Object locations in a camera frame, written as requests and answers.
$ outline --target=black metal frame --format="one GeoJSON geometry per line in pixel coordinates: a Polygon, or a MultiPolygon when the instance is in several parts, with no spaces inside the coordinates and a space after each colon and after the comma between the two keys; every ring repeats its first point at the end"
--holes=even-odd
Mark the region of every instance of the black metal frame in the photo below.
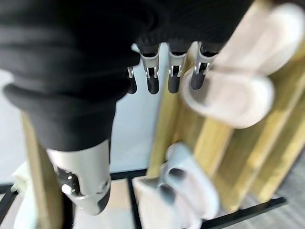
{"type": "MultiPolygon", "coordinates": [[[[112,180],[119,179],[127,179],[128,189],[130,200],[132,204],[132,215],[134,220],[134,225],[136,229],[142,229],[141,220],[138,211],[137,200],[135,197],[135,193],[133,190],[132,179],[135,177],[145,176],[146,169],[142,170],[134,170],[128,172],[120,172],[120,173],[112,173],[112,180]]],[[[7,212],[10,209],[15,197],[17,196],[17,192],[11,192],[12,184],[4,184],[0,185],[0,194],[5,194],[3,199],[0,202],[0,225],[6,216],[7,212]]],[[[280,197],[277,199],[271,199],[266,203],[258,204],[256,206],[240,209],[234,213],[227,214],[215,219],[203,221],[201,229],[222,229],[226,228],[235,223],[239,223],[246,219],[250,219],[252,217],[258,216],[275,208],[278,208],[287,203],[287,200],[284,197],[280,197]]]]}
{"type": "Polygon", "coordinates": [[[13,184],[0,185],[0,194],[4,194],[0,202],[0,225],[18,194],[17,192],[11,192],[10,188],[12,186],[13,184]]]}

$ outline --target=silver metal component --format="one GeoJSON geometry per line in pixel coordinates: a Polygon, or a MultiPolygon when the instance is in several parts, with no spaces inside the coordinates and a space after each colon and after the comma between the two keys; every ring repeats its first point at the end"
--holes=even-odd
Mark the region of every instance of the silver metal component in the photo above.
{"type": "Polygon", "coordinates": [[[63,193],[88,214],[99,214],[103,210],[99,205],[100,201],[109,195],[111,183],[109,141],[105,140],[97,146],[80,151],[47,149],[47,152],[53,165],[77,176],[80,193],[75,192],[68,182],[61,187],[63,193]]]}
{"type": "Polygon", "coordinates": [[[143,62],[143,67],[145,70],[145,74],[147,79],[150,79],[149,69],[153,68],[153,76],[154,78],[158,78],[159,73],[159,50],[158,53],[153,57],[146,57],[141,54],[141,59],[143,62]]]}
{"type": "Polygon", "coordinates": [[[201,51],[200,51],[200,47],[201,47],[201,42],[198,43],[199,49],[198,49],[198,54],[197,54],[197,59],[196,59],[196,63],[194,66],[194,72],[196,74],[199,73],[199,69],[202,63],[206,63],[207,67],[204,71],[203,74],[206,74],[207,70],[210,68],[211,64],[213,63],[213,61],[215,60],[215,58],[217,57],[217,54],[211,57],[208,56],[204,56],[201,51]]]}
{"type": "Polygon", "coordinates": [[[129,78],[130,79],[134,78],[133,67],[132,66],[128,67],[127,71],[128,71],[129,78]]]}
{"type": "Polygon", "coordinates": [[[181,76],[182,67],[184,65],[185,59],[186,59],[186,53],[180,56],[172,54],[170,51],[168,52],[168,64],[169,64],[169,76],[173,77],[173,68],[174,66],[178,66],[178,75],[177,77],[181,76]]]}

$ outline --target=wooden slat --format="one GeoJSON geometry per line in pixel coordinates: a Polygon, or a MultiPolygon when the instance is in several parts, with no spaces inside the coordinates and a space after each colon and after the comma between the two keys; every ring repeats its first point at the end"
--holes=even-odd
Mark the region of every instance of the wooden slat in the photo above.
{"type": "Polygon", "coordinates": [[[34,130],[25,114],[22,115],[22,123],[40,227],[42,229],[61,229],[63,224],[62,195],[53,165],[44,147],[38,144],[34,130]]]}
{"type": "MultiPolygon", "coordinates": [[[[186,59],[182,75],[191,67],[189,58],[186,59]]],[[[177,128],[177,120],[182,105],[179,94],[171,94],[168,91],[168,74],[164,84],[163,96],[159,108],[155,139],[152,146],[149,167],[147,169],[148,178],[159,176],[161,165],[165,161],[167,148],[174,143],[173,135],[177,128]]]]}
{"type": "Polygon", "coordinates": [[[282,130],[271,154],[265,161],[251,192],[261,201],[268,201],[290,170],[305,144],[305,94],[298,102],[282,130]]]}
{"type": "Polygon", "coordinates": [[[202,126],[194,156],[210,177],[218,169],[232,133],[230,126],[211,118],[207,118],[202,126]]]}
{"type": "Polygon", "coordinates": [[[305,66],[301,62],[289,63],[270,78],[276,88],[270,114],[254,126],[234,131],[215,176],[216,187],[228,211],[236,211],[240,206],[301,97],[305,66]]]}

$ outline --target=robotic hand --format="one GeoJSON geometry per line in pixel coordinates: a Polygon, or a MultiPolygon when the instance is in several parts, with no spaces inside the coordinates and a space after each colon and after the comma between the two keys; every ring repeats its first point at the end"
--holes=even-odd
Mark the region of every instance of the robotic hand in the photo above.
{"type": "Polygon", "coordinates": [[[26,112],[62,191],[89,214],[110,196],[109,140],[116,102],[137,85],[159,91],[159,45],[169,46],[169,91],[178,92],[192,42],[200,49],[191,88],[252,0],[10,0],[0,2],[0,68],[13,74],[7,98],[26,112]],[[140,55],[131,50],[136,43],[140,55]]]}

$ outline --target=black sleeve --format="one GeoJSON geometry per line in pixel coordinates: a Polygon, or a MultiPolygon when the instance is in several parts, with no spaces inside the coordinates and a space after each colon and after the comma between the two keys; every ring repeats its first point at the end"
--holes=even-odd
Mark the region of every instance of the black sleeve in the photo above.
{"type": "Polygon", "coordinates": [[[1,0],[0,68],[7,98],[40,143],[74,151],[111,136],[130,47],[202,41],[219,51],[253,0],[1,0]]]}

